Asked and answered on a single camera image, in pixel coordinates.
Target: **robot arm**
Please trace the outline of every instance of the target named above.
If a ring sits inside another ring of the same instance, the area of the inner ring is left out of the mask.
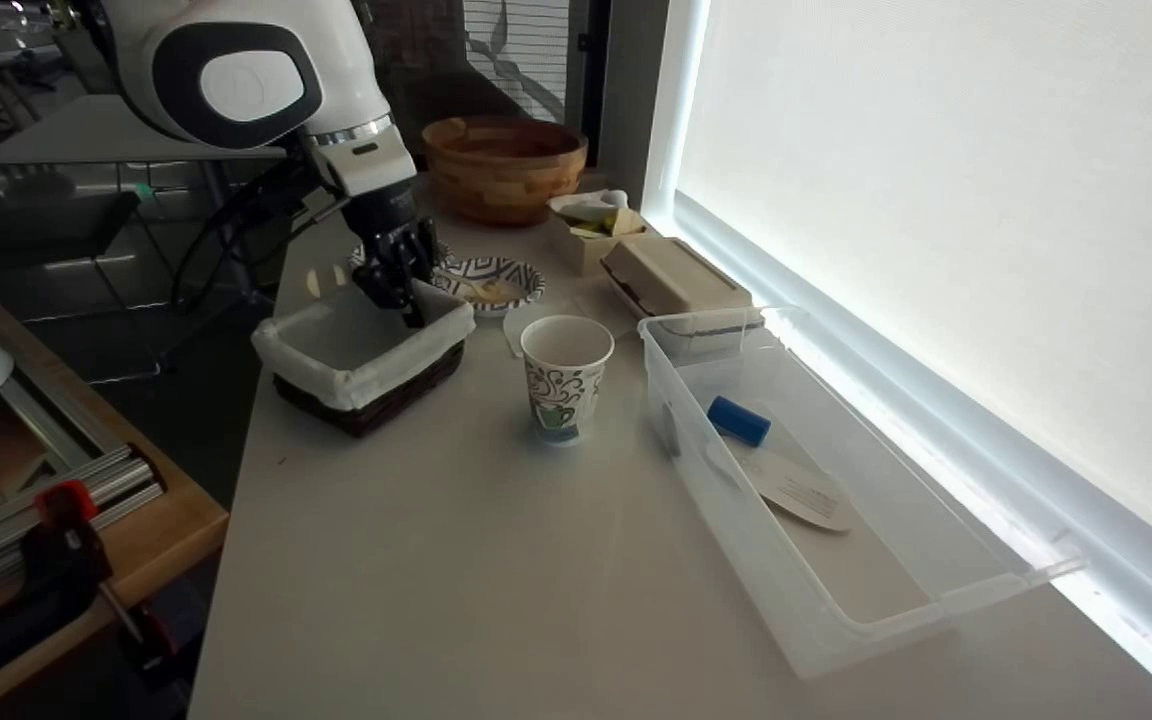
[[[408,203],[417,164],[350,0],[104,0],[104,23],[120,88],[151,130],[221,147],[302,132],[363,241],[357,284],[421,324],[408,281],[430,268],[430,228]]]

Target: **clear plastic container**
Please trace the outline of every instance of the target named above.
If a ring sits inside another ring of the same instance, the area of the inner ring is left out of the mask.
[[[647,410],[702,524],[798,675],[891,654],[945,621],[1073,570],[1031,570],[794,362],[758,313],[638,324]],[[702,410],[729,398],[770,421],[758,447]],[[763,476],[830,501],[847,532],[768,507]]]

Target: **white paper cup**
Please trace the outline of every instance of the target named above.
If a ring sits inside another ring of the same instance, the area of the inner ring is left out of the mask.
[[[525,327],[521,354],[535,436],[552,446],[588,436],[614,336],[583,318],[538,318]]]

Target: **white table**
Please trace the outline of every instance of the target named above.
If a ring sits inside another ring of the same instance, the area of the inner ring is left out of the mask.
[[[555,268],[552,233],[440,222],[453,253],[521,257],[629,327],[606,284]],[[297,241],[278,310],[331,289],[346,249],[339,222]],[[583,447],[529,439],[501,327],[369,439],[262,379],[192,715],[1152,715],[1152,679],[1046,589],[794,679],[638,403],[633,336]]]
[[[146,130],[120,96],[77,96],[0,143],[0,164],[278,159],[278,147],[182,143]]]

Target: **window blind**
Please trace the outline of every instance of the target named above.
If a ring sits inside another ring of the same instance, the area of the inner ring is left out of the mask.
[[[711,6],[674,199],[1152,524],[1152,6]]]
[[[467,64],[529,116],[564,120],[572,0],[464,0]]]

